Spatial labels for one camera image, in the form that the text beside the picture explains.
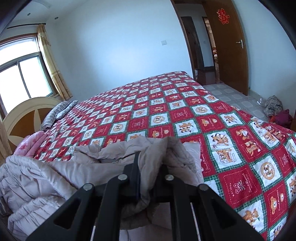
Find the grey striped pillow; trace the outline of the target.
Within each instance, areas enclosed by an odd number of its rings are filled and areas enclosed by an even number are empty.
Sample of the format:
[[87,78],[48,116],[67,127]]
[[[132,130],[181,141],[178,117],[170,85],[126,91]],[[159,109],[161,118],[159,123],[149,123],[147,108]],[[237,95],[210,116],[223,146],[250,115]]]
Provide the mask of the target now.
[[53,126],[55,121],[63,118],[76,104],[78,100],[67,100],[55,106],[44,118],[41,124],[41,131],[46,131]]

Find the cream and brown headboard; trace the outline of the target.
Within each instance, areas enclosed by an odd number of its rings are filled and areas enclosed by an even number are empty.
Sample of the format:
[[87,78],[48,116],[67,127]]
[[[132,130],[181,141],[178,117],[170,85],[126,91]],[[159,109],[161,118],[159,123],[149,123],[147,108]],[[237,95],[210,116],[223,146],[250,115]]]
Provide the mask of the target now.
[[6,115],[3,124],[10,148],[14,151],[22,140],[40,130],[47,114],[61,101],[51,97],[35,97],[17,105]]

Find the red double happiness sticker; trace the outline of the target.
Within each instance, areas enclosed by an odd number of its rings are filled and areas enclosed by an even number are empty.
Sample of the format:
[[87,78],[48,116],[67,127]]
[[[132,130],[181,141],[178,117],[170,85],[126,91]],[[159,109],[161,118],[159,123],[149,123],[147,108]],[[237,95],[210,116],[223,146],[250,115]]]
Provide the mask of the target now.
[[222,25],[229,24],[230,16],[226,13],[225,9],[220,8],[217,11],[218,20],[222,23]]

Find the red patterned bed sheet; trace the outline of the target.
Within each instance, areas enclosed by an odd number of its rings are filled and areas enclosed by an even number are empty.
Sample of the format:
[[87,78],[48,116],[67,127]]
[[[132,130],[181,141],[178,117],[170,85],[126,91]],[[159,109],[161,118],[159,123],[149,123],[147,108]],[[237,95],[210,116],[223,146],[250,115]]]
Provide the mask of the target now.
[[197,141],[206,184],[265,240],[278,237],[295,204],[295,132],[227,104],[184,71],[84,100],[47,134],[35,154],[43,162],[139,136]]

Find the yellow right curtain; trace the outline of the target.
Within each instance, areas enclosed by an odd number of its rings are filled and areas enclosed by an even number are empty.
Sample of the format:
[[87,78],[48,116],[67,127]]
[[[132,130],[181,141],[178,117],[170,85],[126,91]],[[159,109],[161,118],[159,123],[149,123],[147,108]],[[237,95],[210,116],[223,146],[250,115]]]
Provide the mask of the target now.
[[47,71],[54,86],[56,87],[59,96],[62,100],[69,100],[71,97],[73,97],[73,95],[67,87],[63,75],[57,66],[44,24],[39,24],[37,26],[37,41],[43,60],[45,61]]

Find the pink folded blanket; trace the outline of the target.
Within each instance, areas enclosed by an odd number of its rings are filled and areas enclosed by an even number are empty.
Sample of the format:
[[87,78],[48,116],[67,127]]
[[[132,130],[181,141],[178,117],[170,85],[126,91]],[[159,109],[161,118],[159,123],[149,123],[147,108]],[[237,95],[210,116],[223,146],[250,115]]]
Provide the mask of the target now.
[[46,137],[47,134],[43,131],[25,137],[17,146],[14,155],[33,158]]

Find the beige quilted down jacket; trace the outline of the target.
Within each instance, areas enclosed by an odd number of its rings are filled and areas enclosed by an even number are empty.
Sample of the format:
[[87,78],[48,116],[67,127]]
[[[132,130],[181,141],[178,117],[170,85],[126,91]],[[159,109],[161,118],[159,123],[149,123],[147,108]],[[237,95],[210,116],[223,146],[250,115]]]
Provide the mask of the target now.
[[84,184],[106,184],[134,162],[140,173],[140,199],[124,207],[120,227],[135,238],[167,238],[169,206],[151,204],[149,196],[161,165],[187,184],[204,181],[200,144],[174,137],[138,137],[105,148],[77,146],[69,161],[43,163],[11,155],[1,165],[1,216],[8,230],[25,240]]

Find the window with dark frame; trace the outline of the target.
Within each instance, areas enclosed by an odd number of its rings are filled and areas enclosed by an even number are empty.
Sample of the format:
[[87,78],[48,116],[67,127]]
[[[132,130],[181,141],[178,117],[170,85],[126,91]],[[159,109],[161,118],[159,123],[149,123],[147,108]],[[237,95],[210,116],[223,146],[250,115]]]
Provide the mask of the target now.
[[24,34],[2,40],[1,118],[28,99],[57,96],[37,35]]

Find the pile of clothes on floor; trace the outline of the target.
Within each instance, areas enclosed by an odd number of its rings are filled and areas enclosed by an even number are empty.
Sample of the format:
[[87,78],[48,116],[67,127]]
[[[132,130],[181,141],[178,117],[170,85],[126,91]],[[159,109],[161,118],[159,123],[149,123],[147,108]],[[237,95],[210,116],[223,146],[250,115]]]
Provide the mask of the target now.
[[265,101],[263,111],[272,123],[285,128],[291,127],[293,118],[290,115],[290,110],[283,109],[282,102],[275,95]]

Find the brown wooden door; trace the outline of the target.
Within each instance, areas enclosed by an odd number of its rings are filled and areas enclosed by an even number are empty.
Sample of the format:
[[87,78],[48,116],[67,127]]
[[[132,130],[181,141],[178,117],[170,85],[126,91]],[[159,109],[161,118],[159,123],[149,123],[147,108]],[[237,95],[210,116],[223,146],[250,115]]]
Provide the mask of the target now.
[[[219,64],[220,80],[237,91],[248,95],[248,59],[245,39],[237,11],[232,1],[204,1],[203,8],[209,20]],[[218,9],[225,9],[229,24],[218,20]],[[238,42],[243,40],[242,49]]]

